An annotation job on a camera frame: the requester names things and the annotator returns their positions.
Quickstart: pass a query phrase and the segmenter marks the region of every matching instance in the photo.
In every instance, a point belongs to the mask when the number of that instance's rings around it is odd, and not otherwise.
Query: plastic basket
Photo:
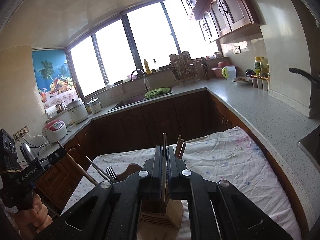
[[[158,97],[158,96],[161,96],[164,94],[168,94],[168,93],[170,93],[170,91],[171,91],[171,88],[158,88],[158,89],[154,89],[154,90],[147,92],[145,94],[145,96],[148,99],[150,99],[150,98]]]

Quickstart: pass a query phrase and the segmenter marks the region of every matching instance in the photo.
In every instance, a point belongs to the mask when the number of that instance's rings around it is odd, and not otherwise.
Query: ceiling
[[[66,47],[119,12],[152,0],[24,0],[0,33],[0,50]]]

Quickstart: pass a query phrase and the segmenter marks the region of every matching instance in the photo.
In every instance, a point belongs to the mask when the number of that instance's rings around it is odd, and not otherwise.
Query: window frame
[[[105,21],[103,21],[99,25],[95,26],[93,29],[88,30],[87,32],[83,33],[80,37],[78,37],[68,47],[65,48],[66,56],[67,56],[67,62],[68,62],[69,68],[70,68],[71,76],[72,76],[73,81],[75,82],[76,92],[78,93],[78,96],[80,98],[82,98],[82,99],[91,98],[92,96],[94,96],[94,95],[96,95],[96,94],[98,94],[100,92],[105,91],[105,88],[97,90],[97,91],[95,91],[95,92],[93,92],[93,93],[91,93],[91,94],[89,94],[87,96],[83,95],[82,89],[81,89],[81,84],[79,83],[79,80],[78,80],[77,75],[76,75],[76,70],[75,70],[75,67],[74,67],[74,64],[73,64],[73,60],[72,60],[72,56],[71,56],[71,49],[74,48],[76,45],[78,45],[80,42],[82,42],[84,39],[86,39],[89,36],[91,36],[93,47],[94,47],[94,50],[95,50],[95,53],[96,53],[96,57],[97,57],[97,61],[99,63],[101,75],[103,77],[105,85],[107,85],[108,82],[109,82],[109,79],[108,79],[107,73],[105,71],[105,68],[103,66],[103,61],[102,61],[102,58],[101,58],[99,45],[97,43],[96,32],[101,30],[102,28],[104,28],[104,27],[106,27],[106,26],[118,21],[118,20],[122,21],[124,32],[125,32],[125,35],[127,37],[127,41],[128,41],[128,44],[129,44],[129,48],[131,50],[132,58],[133,58],[133,61],[135,63],[136,69],[140,69],[140,70],[144,71],[143,66],[142,66],[142,62],[140,60],[138,48],[137,48],[137,45],[135,43],[134,36],[133,36],[132,30],[131,30],[130,22],[129,22],[129,19],[128,19],[128,16],[127,16],[127,13],[129,13],[131,11],[134,11],[136,9],[139,9],[139,8],[142,8],[142,7],[154,4],[154,3],[161,3],[162,9],[164,10],[164,14],[166,16],[166,19],[168,21],[168,24],[169,24],[169,27],[170,27],[170,30],[171,30],[171,36],[173,37],[175,45],[177,47],[178,54],[181,54],[181,50],[180,50],[180,46],[179,46],[177,37],[175,35],[175,32],[174,32],[170,17],[168,15],[168,12],[167,12],[167,10],[165,8],[165,5],[164,5],[163,1],[165,1],[165,0],[153,0],[151,2],[147,2],[147,3],[141,4],[141,5],[135,6],[133,8],[127,9],[127,10],[125,10],[123,12],[120,12],[119,14],[117,14],[117,15],[115,15],[115,16],[113,16],[113,17],[111,17],[111,18],[109,18],[109,19],[107,19]],[[216,42],[218,48],[220,48],[219,39],[217,39],[214,42]],[[160,70],[167,69],[167,68],[169,68],[168,65],[160,67]],[[137,77],[139,78],[141,76],[142,76],[142,74],[139,72]]]

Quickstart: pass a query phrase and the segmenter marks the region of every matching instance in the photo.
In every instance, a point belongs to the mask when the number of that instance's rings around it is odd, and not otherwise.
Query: plastic pitcher
[[[223,67],[222,75],[227,79],[228,82],[232,82],[232,80],[237,77],[236,66],[233,65],[233,66]]]

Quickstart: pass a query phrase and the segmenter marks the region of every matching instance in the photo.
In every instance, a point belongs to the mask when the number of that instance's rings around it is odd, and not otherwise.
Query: metal screw
[[[109,188],[111,186],[111,183],[109,182],[109,181],[103,181],[103,182],[101,182],[101,184],[100,184],[100,187],[102,187],[102,188]]]
[[[139,174],[140,177],[146,177],[146,176],[149,175],[149,172],[148,171],[139,171],[138,174]]]
[[[190,170],[183,170],[181,171],[181,174],[184,176],[190,176],[191,175],[191,171]]]
[[[230,182],[225,180],[225,179],[222,179],[222,180],[219,181],[219,185],[221,187],[228,187],[230,185]]]

